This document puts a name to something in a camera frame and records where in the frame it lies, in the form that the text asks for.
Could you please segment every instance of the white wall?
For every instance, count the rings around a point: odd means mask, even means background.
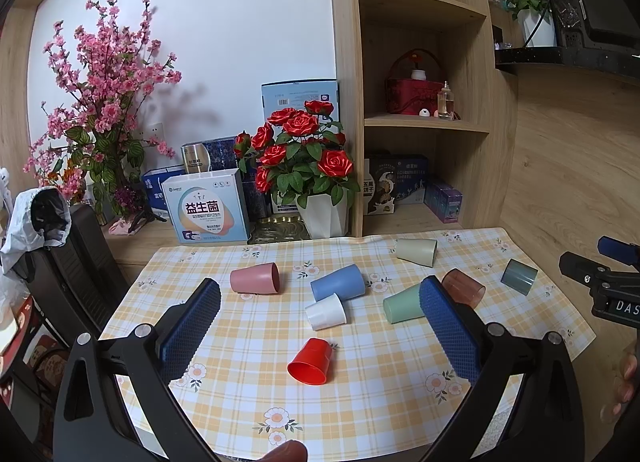
[[[32,140],[46,131],[40,102],[52,109],[73,99],[59,89],[47,67],[43,45],[53,23],[65,21],[65,39],[78,25],[94,32],[97,13],[87,0],[45,0],[38,8],[28,70],[28,109]],[[260,85],[334,78],[331,0],[151,0],[157,7],[151,37],[162,41],[161,55],[175,52],[177,86],[163,86],[146,102],[143,126],[162,122],[173,161],[148,154],[145,166],[180,164],[185,142],[250,133],[264,121]],[[142,0],[119,0],[120,22],[137,28]],[[75,45],[67,45],[75,60]]]

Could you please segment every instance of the glass perfume bottle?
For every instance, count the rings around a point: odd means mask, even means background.
[[[453,92],[448,81],[444,81],[444,88],[438,92],[438,117],[453,120]]]

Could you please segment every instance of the red cup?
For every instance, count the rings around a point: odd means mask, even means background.
[[[476,308],[482,301],[485,288],[482,283],[476,282],[461,270],[454,268],[442,279],[442,286],[456,303],[469,305]]]
[[[333,349],[324,339],[311,338],[287,365],[289,375],[304,384],[326,383],[326,372]]]
[[[260,264],[238,268],[229,278],[231,289],[239,294],[277,294],[280,275],[276,264]]]

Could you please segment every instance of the checkered tablecloth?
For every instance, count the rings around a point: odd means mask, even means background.
[[[204,440],[220,454],[257,459],[288,439],[302,441],[309,460],[341,461],[385,455],[433,442],[468,390],[456,377],[426,318],[396,325],[382,300],[425,276],[459,268],[486,286],[476,311],[511,333],[564,337],[574,359],[595,335],[542,271],[527,297],[500,282],[510,258],[537,267],[502,229],[399,235],[437,238],[434,268],[393,255],[396,236],[331,238],[263,246],[160,249],[140,274],[102,335],[129,334],[156,323],[185,301],[205,277],[222,290],[222,307],[190,368],[170,384]],[[273,296],[236,294],[236,268],[276,262],[282,288]],[[367,292],[345,303],[348,324],[314,332],[304,308],[310,281],[356,263]],[[329,381],[305,386],[287,363],[310,337],[334,345]],[[134,425],[150,431],[129,379],[120,387]],[[514,403],[512,378],[498,412]]]

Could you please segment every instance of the red basket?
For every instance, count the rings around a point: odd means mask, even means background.
[[[386,111],[390,114],[417,116],[420,114],[421,109],[426,108],[433,115],[438,109],[438,92],[444,88],[444,83],[418,79],[391,79],[400,62],[418,51],[431,56],[440,69],[440,75],[445,75],[444,68],[438,58],[427,49],[414,48],[402,54],[391,65],[389,74],[386,76]]]

